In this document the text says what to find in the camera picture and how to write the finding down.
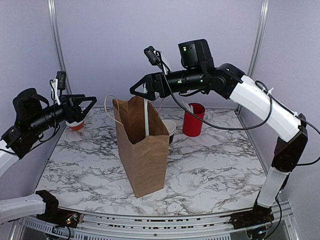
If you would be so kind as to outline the white stirrer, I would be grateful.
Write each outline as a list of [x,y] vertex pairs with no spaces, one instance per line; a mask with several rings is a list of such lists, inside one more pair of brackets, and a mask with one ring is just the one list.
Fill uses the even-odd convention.
[[148,100],[146,97],[144,97],[144,124],[145,124],[145,136],[149,136],[150,130],[149,130],[149,113],[148,113]]

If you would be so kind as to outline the brown paper bag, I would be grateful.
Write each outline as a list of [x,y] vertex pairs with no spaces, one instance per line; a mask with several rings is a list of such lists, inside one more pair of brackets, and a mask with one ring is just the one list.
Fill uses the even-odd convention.
[[145,134],[144,98],[112,100],[118,154],[136,198],[164,188],[169,132],[158,111],[148,104],[149,136]]

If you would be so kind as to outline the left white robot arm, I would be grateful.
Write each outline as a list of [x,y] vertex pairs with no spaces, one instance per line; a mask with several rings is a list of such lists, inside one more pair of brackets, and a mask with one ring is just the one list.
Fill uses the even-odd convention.
[[[50,140],[43,139],[46,130],[52,128],[52,135],[55,136],[61,122],[76,126],[84,122],[97,99],[84,94],[63,94],[66,77],[66,72],[58,71],[56,77],[50,80],[52,104],[34,87],[23,90],[13,99],[16,113],[14,125],[0,137],[2,175],[28,153]],[[72,228],[77,226],[80,217],[77,212],[61,209],[58,199],[46,190],[0,202],[1,223],[32,215],[60,227]]]

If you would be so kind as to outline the orange object behind left arm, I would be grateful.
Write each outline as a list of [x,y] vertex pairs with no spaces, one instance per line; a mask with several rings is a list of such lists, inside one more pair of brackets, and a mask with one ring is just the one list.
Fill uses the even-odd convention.
[[82,120],[80,122],[74,121],[72,123],[69,123],[69,122],[66,121],[65,123],[73,131],[78,131],[84,126],[84,120]]

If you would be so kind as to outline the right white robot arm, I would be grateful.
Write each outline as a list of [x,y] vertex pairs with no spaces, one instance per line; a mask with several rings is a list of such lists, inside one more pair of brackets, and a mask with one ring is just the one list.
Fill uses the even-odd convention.
[[244,107],[270,126],[278,139],[266,180],[251,210],[234,213],[230,221],[237,225],[272,221],[272,204],[285,185],[289,174],[298,165],[308,142],[307,121],[279,103],[272,91],[261,81],[252,80],[230,63],[215,66],[210,47],[205,39],[178,45],[183,70],[172,71],[159,50],[144,49],[151,65],[160,72],[145,75],[130,88],[130,93],[146,100],[173,97],[175,93],[187,97],[196,93],[216,92],[223,98]]

